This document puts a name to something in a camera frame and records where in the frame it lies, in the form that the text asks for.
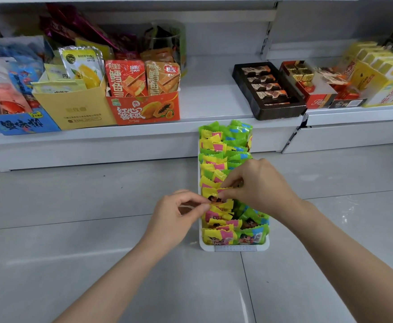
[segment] tile grout line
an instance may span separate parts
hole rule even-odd
[[[393,192],[393,190],[381,190],[377,192]],[[322,198],[329,198],[329,197],[341,197],[341,196],[353,196],[353,195],[365,195],[365,194],[374,194],[377,192],[358,192],[355,194],[344,194],[344,195],[333,195],[333,196],[322,196],[322,197],[312,197],[312,198],[304,198],[303,200],[312,200],[312,199],[322,199]],[[88,219],[88,220],[76,220],[76,221],[64,221],[64,222],[54,222],[54,223],[44,223],[44,224],[30,224],[27,226],[17,226],[17,227],[5,227],[5,228],[0,228],[0,230],[4,229],[14,229],[14,228],[27,228],[27,227],[38,227],[38,226],[49,226],[52,224],[63,224],[63,223],[75,223],[75,222],[86,222],[86,221],[97,221],[97,220],[108,220],[108,219],[119,219],[123,217],[141,217],[144,215],[151,215],[152,213],[149,214],[138,214],[138,215],[127,215],[127,216],[121,216],[121,217],[102,217],[99,219]]]
[[[241,262],[243,263],[243,271],[244,271],[244,277],[246,278],[247,290],[249,291],[250,304],[252,305],[254,323],[256,323],[256,315],[254,313],[253,302],[252,302],[252,295],[250,294],[250,287],[249,287],[249,282],[247,281],[246,268],[244,266],[244,260],[243,260],[243,253],[242,252],[240,252],[240,256],[241,256]]]
[[[393,192],[393,189],[392,190],[381,190],[379,192]],[[341,196],[353,196],[353,195],[365,195],[365,194],[375,194],[375,193],[377,193],[377,192],[357,192],[355,194],[344,194],[344,195],[333,195],[333,196],[321,196],[321,197],[303,198],[303,200],[329,198],[329,197],[341,197]]]
[[[27,227],[39,227],[39,226],[51,226],[52,224],[63,224],[63,223],[75,223],[75,222],[86,222],[86,221],[97,221],[97,220],[108,220],[108,219],[120,219],[122,217],[142,217],[145,215],[151,215],[152,213],[149,214],[138,214],[138,215],[124,215],[121,217],[102,217],[99,219],[88,219],[88,220],[77,220],[77,221],[65,221],[65,222],[55,222],[55,223],[44,223],[44,224],[32,224],[28,226],[19,226],[19,227],[6,227],[6,228],[0,228],[0,230],[4,229],[15,229],[15,228],[27,228]]]

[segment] white plastic tray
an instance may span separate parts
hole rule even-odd
[[[201,187],[199,186],[199,181],[201,180],[201,168],[199,167],[199,160],[196,158],[198,164],[198,193],[201,194]],[[235,245],[210,245],[204,244],[202,241],[202,219],[198,220],[199,226],[199,245],[205,251],[266,251],[269,247],[269,237],[268,234],[265,237],[264,244],[235,244]]]

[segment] person's left hand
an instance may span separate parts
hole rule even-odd
[[[210,209],[209,203],[205,197],[189,190],[177,190],[162,197],[140,243],[156,245],[168,253],[184,239],[192,224]]]

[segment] hand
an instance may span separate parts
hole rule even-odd
[[[210,209],[209,203],[205,197],[189,190],[177,190],[162,197],[140,243],[156,245],[161,252],[168,253],[184,239],[192,224]]]
[[[219,193],[223,199],[238,199],[253,209],[271,215],[284,223],[287,215],[301,206],[300,199],[290,188],[285,178],[266,159],[247,160],[231,171],[221,187],[239,188]]]

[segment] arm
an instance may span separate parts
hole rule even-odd
[[[140,242],[54,323],[116,322],[151,268],[183,240],[192,224],[210,208],[204,203],[209,200],[187,190],[164,196],[156,204]]]
[[[296,235],[358,323],[393,322],[393,269],[350,238],[311,203],[300,199],[265,159],[234,169],[221,198],[268,213]]]

